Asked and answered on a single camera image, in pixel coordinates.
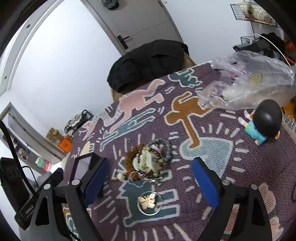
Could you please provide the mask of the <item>grey door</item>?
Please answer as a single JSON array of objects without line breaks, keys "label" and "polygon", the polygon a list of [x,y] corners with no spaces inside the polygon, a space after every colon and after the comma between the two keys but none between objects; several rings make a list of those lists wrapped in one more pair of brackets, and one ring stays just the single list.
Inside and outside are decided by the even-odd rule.
[{"label": "grey door", "polygon": [[[118,1],[119,7],[108,10],[101,1],[82,1],[95,20],[103,28],[121,55],[154,40],[183,42],[163,1]],[[123,49],[117,36],[130,36]]]}]

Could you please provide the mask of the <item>black jacket on chair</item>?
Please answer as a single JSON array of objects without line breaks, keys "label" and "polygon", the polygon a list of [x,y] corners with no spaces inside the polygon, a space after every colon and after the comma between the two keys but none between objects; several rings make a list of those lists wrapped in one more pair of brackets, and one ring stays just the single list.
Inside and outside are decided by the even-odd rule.
[{"label": "black jacket on chair", "polygon": [[112,66],[107,82],[118,93],[131,85],[180,71],[188,46],[173,40],[155,40],[120,57]]}]

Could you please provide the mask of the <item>black shoe rack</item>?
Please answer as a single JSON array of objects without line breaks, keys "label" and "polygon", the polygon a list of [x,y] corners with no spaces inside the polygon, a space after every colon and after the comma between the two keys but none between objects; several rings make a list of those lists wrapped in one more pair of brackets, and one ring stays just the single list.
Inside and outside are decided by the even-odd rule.
[{"label": "black shoe rack", "polygon": [[67,122],[67,125],[64,128],[65,134],[74,136],[75,132],[93,117],[94,115],[91,112],[86,109],[83,110],[81,113],[75,115],[73,119]]}]

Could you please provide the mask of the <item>cartoon boy figurine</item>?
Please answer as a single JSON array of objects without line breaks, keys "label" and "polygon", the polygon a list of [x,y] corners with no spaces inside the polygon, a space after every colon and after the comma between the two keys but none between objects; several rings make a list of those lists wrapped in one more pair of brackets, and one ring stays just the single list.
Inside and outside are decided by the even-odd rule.
[{"label": "cartoon boy figurine", "polygon": [[244,117],[248,119],[248,122],[242,117],[238,118],[238,122],[258,146],[267,139],[277,140],[280,137],[282,111],[276,101],[264,100],[252,113],[244,110]]}]

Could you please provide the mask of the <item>orange paper bag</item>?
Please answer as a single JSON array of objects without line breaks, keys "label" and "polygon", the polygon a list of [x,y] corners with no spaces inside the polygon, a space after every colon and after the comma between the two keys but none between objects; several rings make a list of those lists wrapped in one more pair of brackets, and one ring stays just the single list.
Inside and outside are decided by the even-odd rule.
[{"label": "orange paper bag", "polygon": [[58,147],[66,153],[69,153],[72,148],[72,142],[70,136],[63,137]]}]

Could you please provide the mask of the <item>cardboard box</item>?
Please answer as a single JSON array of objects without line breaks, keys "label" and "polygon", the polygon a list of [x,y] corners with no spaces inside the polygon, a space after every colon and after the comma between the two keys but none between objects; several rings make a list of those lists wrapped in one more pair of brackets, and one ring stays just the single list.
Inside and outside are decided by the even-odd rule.
[{"label": "cardboard box", "polygon": [[55,128],[50,128],[48,131],[46,138],[53,144],[58,145],[63,140],[63,135],[59,133],[59,131]]}]

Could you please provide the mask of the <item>black jewelry box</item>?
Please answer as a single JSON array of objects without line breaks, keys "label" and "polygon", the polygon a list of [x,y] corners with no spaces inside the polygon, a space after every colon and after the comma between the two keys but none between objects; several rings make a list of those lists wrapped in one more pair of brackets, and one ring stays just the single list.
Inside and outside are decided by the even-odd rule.
[{"label": "black jewelry box", "polygon": [[70,182],[74,179],[79,179],[84,176],[84,174],[89,170],[90,162],[91,162],[91,153],[84,154],[75,159],[73,169],[70,175]]}]

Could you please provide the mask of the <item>grey bookshelf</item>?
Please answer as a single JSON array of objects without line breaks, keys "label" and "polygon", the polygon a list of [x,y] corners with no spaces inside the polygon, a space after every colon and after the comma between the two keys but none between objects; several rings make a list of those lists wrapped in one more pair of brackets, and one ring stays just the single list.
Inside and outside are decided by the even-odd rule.
[{"label": "grey bookshelf", "polygon": [[66,153],[39,134],[12,103],[1,112],[1,121],[10,133],[18,158],[36,172],[49,172],[66,157]]}]

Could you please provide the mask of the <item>grey cap on door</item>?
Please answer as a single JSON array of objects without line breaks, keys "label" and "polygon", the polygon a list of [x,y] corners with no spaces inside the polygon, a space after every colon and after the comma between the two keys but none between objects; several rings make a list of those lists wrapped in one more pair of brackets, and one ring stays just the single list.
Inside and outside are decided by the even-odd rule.
[{"label": "grey cap on door", "polygon": [[101,3],[110,11],[115,10],[119,7],[118,0],[102,0]]}]

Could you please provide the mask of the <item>clear plastic bag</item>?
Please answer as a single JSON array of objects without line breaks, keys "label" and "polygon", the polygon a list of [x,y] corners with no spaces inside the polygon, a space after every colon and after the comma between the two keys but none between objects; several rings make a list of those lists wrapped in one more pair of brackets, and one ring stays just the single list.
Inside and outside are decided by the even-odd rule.
[{"label": "clear plastic bag", "polygon": [[255,109],[264,100],[285,106],[295,96],[295,66],[251,51],[238,51],[210,62],[216,77],[197,93],[202,108]]}]

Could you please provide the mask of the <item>purple patterned woven blanket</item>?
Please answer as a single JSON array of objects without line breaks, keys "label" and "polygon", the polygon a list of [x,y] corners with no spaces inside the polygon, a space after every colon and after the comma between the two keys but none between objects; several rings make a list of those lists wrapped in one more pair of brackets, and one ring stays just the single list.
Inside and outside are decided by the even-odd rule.
[{"label": "purple patterned woven blanket", "polygon": [[[238,122],[243,111],[202,109],[197,93],[218,72],[209,64],[158,78],[104,109],[74,135],[64,182],[75,159],[96,153],[109,160],[102,197],[91,205],[91,217],[104,240],[197,240],[213,214],[192,172],[192,160],[237,186],[259,187],[274,240],[281,239],[295,219],[295,134],[286,123],[277,140],[262,145]],[[171,159],[161,185],[115,181],[126,172],[125,157],[135,146],[153,140],[171,144]],[[137,198],[158,192],[161,211],[142,214]]]}]

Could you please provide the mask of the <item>tan chair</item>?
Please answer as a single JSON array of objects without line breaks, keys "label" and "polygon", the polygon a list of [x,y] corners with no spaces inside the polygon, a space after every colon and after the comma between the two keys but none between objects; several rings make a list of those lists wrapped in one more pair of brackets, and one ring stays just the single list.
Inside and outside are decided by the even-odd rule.
[{"label": "tan chair", "polygon": [[[182,69],[185,70],[187,68],[194,67],[194,66],[196,66],[196,63],[192,60],[192,58],[187,53],[184,52],[184,60],[183,60]],[[113,102],[119,100],[123,95],[125,95],[125,94],[131,92],[132,90],[135,90],[138,87],[141,87],[147,83],[148,83],[148,81],[142,81],[142,82],[138,83],[136,86],[132,86],[129,90],[124,91],[123,93],[118,93],[111,88],[110,91],[111,91],[111,97],[112,97]]]}]

